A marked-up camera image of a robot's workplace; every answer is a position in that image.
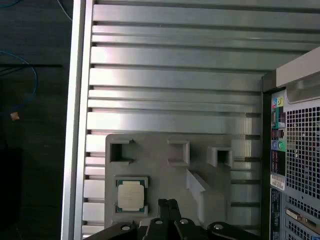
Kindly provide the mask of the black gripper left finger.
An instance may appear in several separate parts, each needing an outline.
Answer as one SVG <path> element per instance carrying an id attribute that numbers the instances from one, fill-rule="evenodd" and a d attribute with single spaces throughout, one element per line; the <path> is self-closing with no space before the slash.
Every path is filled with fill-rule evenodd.
<path id="1" fill-rule="evenodd" d="M 88 240 L 167 240 L 172 216 L 172 199 L 159 199 L 159 217 L 152 218 L 147 225 L 134 221 L 119 222 L 89 237 Z"/>

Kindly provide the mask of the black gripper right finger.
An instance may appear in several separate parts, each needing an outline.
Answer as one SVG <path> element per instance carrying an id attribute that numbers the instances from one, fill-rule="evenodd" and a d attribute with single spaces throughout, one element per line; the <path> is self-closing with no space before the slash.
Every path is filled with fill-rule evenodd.
<path id="1" fill-rule="evenodd" d="M 196 225 L 191 219 L 183 218 L 178 202 L 168 200 L 169 220 L 180 240 L 259 240 L 260 237 L 225 222 L 217 221 L 206 228 Z"/>

